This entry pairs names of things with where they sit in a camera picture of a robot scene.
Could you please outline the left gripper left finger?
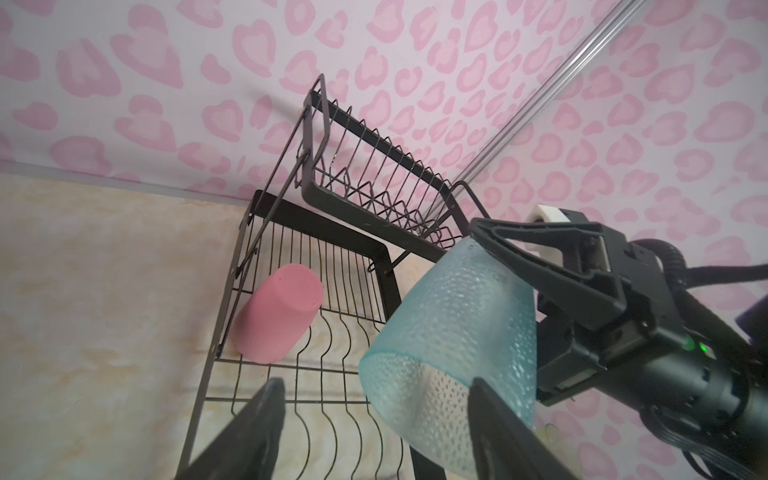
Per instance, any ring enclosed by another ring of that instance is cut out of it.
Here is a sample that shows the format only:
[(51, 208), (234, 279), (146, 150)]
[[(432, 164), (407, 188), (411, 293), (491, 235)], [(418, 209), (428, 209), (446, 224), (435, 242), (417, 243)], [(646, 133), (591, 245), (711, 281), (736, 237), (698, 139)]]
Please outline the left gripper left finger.
[(286, 415), (285, 386), (268, 380), (179, 479), (270, 479)]

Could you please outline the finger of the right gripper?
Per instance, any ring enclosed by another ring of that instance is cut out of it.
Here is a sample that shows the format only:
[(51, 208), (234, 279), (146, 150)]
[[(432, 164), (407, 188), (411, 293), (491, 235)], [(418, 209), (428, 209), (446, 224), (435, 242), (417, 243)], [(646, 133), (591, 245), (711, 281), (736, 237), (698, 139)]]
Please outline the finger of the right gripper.
[(597, 222), (517, 223), (475, 218), (470, 235), (491, 256), (588, 330), (621, 317), (625, 237)]

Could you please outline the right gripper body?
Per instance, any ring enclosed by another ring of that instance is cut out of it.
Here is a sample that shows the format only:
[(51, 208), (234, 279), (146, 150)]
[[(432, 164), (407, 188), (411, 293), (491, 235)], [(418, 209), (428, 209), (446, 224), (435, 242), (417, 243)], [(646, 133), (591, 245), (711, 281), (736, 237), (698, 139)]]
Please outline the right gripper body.
[(537, 291), (544, 315), (538, 400), (554, 405), (596, 389), (626, 405), (710, 403), (714, 361), (693, 324), (697, 309), (683, 295), (683, 254), (663, 240), (625, 240), (619, 258), (627, 308), (605, 327), (582, 327)]

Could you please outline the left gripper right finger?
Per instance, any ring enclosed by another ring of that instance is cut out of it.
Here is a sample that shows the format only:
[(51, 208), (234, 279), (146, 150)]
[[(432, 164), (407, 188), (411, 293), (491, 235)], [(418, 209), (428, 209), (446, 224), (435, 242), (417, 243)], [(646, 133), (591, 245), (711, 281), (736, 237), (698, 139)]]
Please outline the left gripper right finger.
[(574, 480), (564, 466), (483, 379), (473, 380), (468, 424), (479, 479)]

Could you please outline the teal textured cup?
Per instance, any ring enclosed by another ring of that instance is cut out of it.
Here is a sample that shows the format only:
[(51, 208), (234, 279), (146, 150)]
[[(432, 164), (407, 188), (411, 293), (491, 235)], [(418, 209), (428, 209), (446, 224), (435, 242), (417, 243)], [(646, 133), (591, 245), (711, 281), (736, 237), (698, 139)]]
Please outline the teal textured cup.
[(364, 393), (416, 451), (474, 479), (472, 381), (484, 379), (533, 425), (536, 325), (532, 288), (465, 238), (409, 290), (371, 344), (359, 365)]

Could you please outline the opaque pink plastic cup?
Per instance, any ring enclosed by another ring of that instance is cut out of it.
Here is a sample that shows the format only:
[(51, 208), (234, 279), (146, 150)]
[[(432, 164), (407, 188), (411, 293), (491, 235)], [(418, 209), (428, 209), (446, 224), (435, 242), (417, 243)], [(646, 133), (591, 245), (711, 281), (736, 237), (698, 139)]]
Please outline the opaque pink plastic cup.
[(309, 329), (323, 299), (323, 284), (310, 268), (296, 263), (278, 268), (237, 314), (235, 348), (260, 364), (283, 359)]

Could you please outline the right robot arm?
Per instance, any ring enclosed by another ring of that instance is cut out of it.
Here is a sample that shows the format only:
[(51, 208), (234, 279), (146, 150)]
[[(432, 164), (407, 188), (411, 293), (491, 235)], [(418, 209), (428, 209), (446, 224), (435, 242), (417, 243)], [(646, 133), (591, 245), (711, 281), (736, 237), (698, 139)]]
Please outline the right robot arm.
[(635, 410), (711, 479), (767, 475), (767, 303), (735, 326), (694, 295), (760, 282), (765, 265), (691, 268), (672, 244), (562, 222), (476, 218), (471, 237), (538, 295), (539, 403), (595, 389)]

